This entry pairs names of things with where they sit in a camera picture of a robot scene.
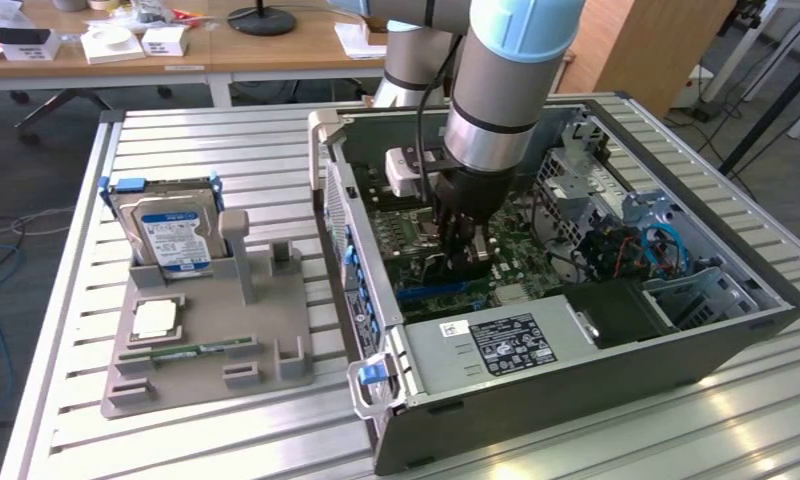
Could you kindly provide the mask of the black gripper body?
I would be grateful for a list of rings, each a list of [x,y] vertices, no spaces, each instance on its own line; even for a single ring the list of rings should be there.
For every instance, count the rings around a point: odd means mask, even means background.
[[[487,224],[502,208],[514,183],[514,169],[482,172],[455,168],[439,173],[435,185],[438,219],[456,216],[475,224]]]

